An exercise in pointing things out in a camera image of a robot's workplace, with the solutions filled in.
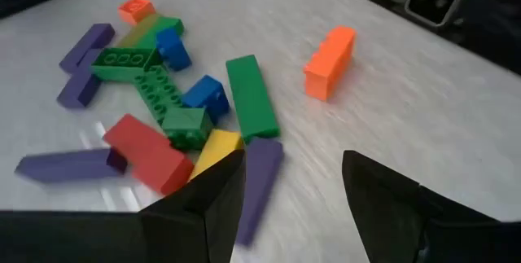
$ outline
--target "plastic brick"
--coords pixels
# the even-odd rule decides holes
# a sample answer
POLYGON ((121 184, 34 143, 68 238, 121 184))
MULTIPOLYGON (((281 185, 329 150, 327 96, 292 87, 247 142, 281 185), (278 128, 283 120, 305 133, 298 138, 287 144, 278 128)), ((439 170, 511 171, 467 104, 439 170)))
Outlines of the plastic brick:
POLYGON ((105 47, 114 37, 110 24, 93 24, 80 41, 65 55, 59 66, 65 72, 75 72, 87 51, 105 47))
POLYGON ((155 48, 155 36, 158 32, 166 28, 174 28, 180 37, 185 31, 181 19, 159 16, 152 27, 139 39, 135 47, 137 48, 155 48))
POLYGON ((163 195, 183 187, 194 168, 184 154, 170 147, 153 147, 146 158, 134 165, 134 177, 163 195))
POLYGON ((155 49, 106 48, 92 63, 92 71, 105 81, 134 82, 151 65, 161 64, 155 49))
POLYGON ((56 99, 66 108, 85 108, 98 92, 101 81, 91 71, 90 65, 102 50, 89 50, 81 60, 78 70, 71 76, 56 99))
POLYGON ((243 140, 241 139, 241 134, 213 129, 195 163, 190 180, 225 158, 232 151, 242 147, 243 140))
POLYGON ((351 60, 355 36, 354 29, 344 26, 338 26, 327 34, 304 68, 307 95, 327 101, 351 60))
POLYGON ((161 128, 179 150, 200 150, 213 129, 204 108, 171 107, 161 128))
POLYGON ((246 148, 246 186, 236 243, 249 246, 268 203, 282 162, 282 144, 254 138, 246 148))
POLYGON ((187 107, 206 107, 206 112, 214 125, 217 124, 219 117, 230 110, 222 84, 209 75, 197 81, 182 96, 182 102, 187 107))
POLYGON ((228 60, 226 68, 244 142, 249 143, 253 136, 278 136, 277 119, 255 55, 228 60))
POLYGON ((157 33, 157 49, 166 65, 174 71, 181 71, 192 65, 190 56, 174 28, 166 28, 157 33))
POLYGON ((25 156, 15 171, 35 181, 53 183, 118 177, 126 166, 125 158, 104 148, 25 156))
POLYGON ((155 24, 160 15, 153 14, 139 22, 116 45, 116 47, 134 48, 155 24))
POLYGON ((143 124, 130 114, 125 114, 103 136, 130 163, 148 156, 153 147, 168 147, 170 141, 161 133, 143 124))
POLYGON ((155 14, 150 0, 128 0, 117 9, 121 19, 131 25, 138 24, 147 16, 155 14))
POLYGON ((182 106, 181 92, 161 65, 148 68, 144 74, 135 78, 134 85, 160 125, 169 108, 182 106))

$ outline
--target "table surface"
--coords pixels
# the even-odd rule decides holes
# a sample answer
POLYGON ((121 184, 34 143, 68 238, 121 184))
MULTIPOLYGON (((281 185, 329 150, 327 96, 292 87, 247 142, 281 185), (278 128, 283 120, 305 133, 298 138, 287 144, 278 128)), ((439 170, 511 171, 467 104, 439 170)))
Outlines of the table surface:
MULTIPOLYGON (((0 21, 0 208, 138 211, 158 197, 131 178, 39 186, 13 174, 31 153, 106 146, 125 113, 154 124, 131 85, 103 85, 91 107, 55 98, 58 62, 93 24, 130 27, 125 0, 52 0, 0 21)), ((186 90, 209 74, 232 99, 225 61, 255 54, 286 153, 255 245, 233 262, 367 262, 341 178, 357 150, 500 220, 521 218, 519 77, 367 0, 152 0, 180 17, 194 62, 186 90), (351 66, 324 103, 304 93, 303 66, 338 24, 358 31, 351 66)), ((230 113, 220 127, 238 129, 230 113)))

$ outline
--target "green block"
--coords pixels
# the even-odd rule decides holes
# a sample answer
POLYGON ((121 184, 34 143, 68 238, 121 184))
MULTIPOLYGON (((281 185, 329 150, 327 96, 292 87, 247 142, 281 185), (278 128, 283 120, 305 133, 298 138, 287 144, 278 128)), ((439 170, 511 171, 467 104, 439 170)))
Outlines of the green block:
POLYGON ((134 85, 160 125, 170 108, 182 107, 182 93, 162 65, 146 68, 141 75, 134 78, 134 85))
POLYGON ((117 47, 135 47, 139 40, 147 34, 148 30, 152 28, 155 22, 160 18, 159 14, 149 15, 147 18, 141 20, 134 28, 128 32, 123 39, 121 39, 117 47))
POLYGON ((244 142, 277 137, 280 129, 255 55, 228 60, 226 69, 244 142))
POLYGON ((213 123, 205 108, 171 107, 161 128, 177 149, 201 150, 213 129, 213 123))
POLYGON ((155 48, 155 35, 166 28, 174 28, 180 37, 185 31, 181 19, 160 16, 148 32, 138 41, 137 48, 155 48))
POLYGON ((162 62, 155 49, 106 48, 90 68, 93 74, 105 81, 134 82, 145 68, 162 62))

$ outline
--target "green brick with studs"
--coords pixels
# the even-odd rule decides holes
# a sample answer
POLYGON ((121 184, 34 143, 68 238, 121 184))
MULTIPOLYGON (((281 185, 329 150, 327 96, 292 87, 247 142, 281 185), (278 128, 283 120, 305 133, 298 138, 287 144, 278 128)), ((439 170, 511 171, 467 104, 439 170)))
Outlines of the green brick with studs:
POLYGON ((169 72, 163 65, 146 68, 145 72, 134 78, 134 85, 160 125, 168 109, 182 107, 182 94, 173 84, 169 72))
POLYGON ((171 107, 161 129, 178 150, 201 150, 213 123, 205 108, 171 107))
POLYGON ((92 63, 92 73, 105 81, 134 82, 146 68, 162 64, 156 49, 106 48, 92 63))

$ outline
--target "purple long brick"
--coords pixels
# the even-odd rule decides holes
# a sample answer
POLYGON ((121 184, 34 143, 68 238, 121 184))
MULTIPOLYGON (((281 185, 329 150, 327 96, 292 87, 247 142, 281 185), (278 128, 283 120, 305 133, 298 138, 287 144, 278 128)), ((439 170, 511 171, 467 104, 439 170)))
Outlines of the purple long brick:
POLYGON ((126 159, 110 148, 25 156, 16 172, 43 183, 118 177, 126 159))
POLYGON ((235 242, 249 246, 268 203, 283 157, 280 142, 254 138, 246 148, 246 186, 243 212, 235 242))
POLYGON ((110 43, 114 34, 114 28, 110 24, 93 24, 80 41, 65 55, 59 66, 65 72, 75 72, 87 51, 105 47, 110 43))
POLYGON ((90 71, 90 65, 98 58, 101 51, 101 49, 87 51, 77 71, 71 75, 56 99, 61 106, 74 109, 89 105, 101 85, 101 80, 90 71))

